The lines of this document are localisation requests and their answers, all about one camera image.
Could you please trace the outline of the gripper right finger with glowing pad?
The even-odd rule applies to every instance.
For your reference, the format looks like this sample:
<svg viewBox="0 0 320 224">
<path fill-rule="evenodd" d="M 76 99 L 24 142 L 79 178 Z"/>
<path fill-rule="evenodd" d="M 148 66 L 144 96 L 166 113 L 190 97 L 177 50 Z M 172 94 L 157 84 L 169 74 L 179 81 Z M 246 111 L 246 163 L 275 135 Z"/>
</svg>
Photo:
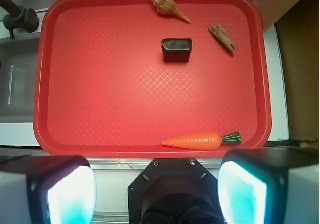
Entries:
<svg viewBox="0 0 320 224">
<path fill-rule="evenodd" d="M 218 196 L 227 223 L 319 223 L 319 151 L 234 149 L 223 157 Z"/>
</svg>

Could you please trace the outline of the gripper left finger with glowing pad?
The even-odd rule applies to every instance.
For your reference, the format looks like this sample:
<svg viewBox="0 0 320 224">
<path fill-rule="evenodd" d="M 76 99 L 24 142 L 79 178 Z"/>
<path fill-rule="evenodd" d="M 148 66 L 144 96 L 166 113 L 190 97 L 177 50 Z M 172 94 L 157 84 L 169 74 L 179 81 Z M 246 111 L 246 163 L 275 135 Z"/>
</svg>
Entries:
<svg viewBox="0 0 320 224">
<path fill-rule="evenodd" d="M 96 175 L 74 156 L 1 156 L 1 223 L 92 223 Z"/>
</svg>

